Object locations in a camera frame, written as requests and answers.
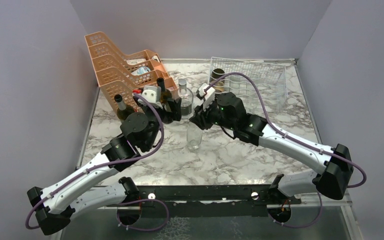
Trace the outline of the clear tall glass bottle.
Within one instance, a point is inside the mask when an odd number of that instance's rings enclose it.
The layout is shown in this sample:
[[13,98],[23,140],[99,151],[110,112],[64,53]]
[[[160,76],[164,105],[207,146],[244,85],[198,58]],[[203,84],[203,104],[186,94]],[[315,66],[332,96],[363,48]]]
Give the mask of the clear tall glass bottle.
[[190,151],[196,151],[201,146],[204,131],[196,126],[194,123],[189,122],[187,125],[186,141],[187,148]]

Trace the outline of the green wine bottle black cap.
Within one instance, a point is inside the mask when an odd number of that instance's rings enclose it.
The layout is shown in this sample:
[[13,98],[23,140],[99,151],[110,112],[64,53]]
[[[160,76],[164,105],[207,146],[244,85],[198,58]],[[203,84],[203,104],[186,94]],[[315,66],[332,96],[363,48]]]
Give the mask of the green wine bottle black cap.
[[159,77],[156,80],[156,83],[157,83],[157,86],[160,87],[160,89],[161,89],[160,102],[161,102],[163,110],[164,110],[162,121],[164,124],[170,124],[174,121],[173,117],[172,117],[172,110],[171,110],[171,107],[170,107],[169,101],[168,101],[168,99],[172,98],[172,93],[166,89],[164,78]]

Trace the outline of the clear round bottle silver cap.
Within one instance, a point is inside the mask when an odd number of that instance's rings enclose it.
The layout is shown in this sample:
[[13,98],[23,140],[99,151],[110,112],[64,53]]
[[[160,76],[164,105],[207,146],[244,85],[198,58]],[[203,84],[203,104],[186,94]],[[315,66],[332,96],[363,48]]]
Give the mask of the clear round bottle silver cap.
[[180,113],[182,119],[187,119],[193,114],[194,94],[187,86],[185,79],[178,80],[178,92],[181,99]]

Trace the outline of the dark labelled wine bottle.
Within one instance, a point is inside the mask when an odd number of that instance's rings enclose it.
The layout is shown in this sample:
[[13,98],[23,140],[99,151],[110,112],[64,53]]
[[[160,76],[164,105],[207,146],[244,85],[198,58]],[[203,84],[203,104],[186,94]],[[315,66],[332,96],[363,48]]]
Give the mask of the dark labelled wine bottle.
[[215,89],[216,93],[222,93],[224,91],[225,81],[223,79],[217,81],[217,79],[219,79],[224,74],[225,74],[225,71],[221,68],[215,68],[211,72],[210,83],[211,84],[214,83],[214,85],[212,87]]

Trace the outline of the clear square glass bottle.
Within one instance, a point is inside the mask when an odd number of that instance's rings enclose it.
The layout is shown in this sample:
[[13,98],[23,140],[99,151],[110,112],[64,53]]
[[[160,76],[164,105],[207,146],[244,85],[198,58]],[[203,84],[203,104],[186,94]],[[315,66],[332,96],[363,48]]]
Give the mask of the clear square glass bottle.
[[234,74],[229,77],[230,83],[230,92],[236,96],[245,95],[247,91],[246,83],[247,81],[240,75]]

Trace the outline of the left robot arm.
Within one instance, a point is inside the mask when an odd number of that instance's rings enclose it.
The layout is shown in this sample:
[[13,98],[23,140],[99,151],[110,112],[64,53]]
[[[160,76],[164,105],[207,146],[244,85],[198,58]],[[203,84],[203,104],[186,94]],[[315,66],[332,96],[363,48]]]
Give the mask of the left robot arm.
[[141,198],[131,177],[122,177],[116,183],[93,189],[103,180],[152,156],[163,144],[163,119],[168,111],[160,102],[143,94],[135,94],[133,98],[143,111],[129,114],[121,123],[121,134],[112,138],[95,157],[59,182],[45,188],[35,186],[27,191],[31,210],[24,222],[26,229],[40,229],[49,236],[66,228],[72,220],[101,207],[139,207],[147,201]]

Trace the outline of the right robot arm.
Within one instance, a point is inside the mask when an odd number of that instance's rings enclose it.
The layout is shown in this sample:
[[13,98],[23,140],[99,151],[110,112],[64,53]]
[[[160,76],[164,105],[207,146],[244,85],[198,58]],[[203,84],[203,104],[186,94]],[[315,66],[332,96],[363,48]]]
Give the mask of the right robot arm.
[[298,194],[318,192],[333,200],[345,195],[354,168],[350,151],[342,144],[322,145],[279,129],[266,118],[248,113],[243,101],[231,92],[217,94],[207,108],[197,106],[190,121],[201,130],[213,125],[230,129],[235,139],[278,151],[308,166],[309,171],[275,178],[268,196],[276,204]]

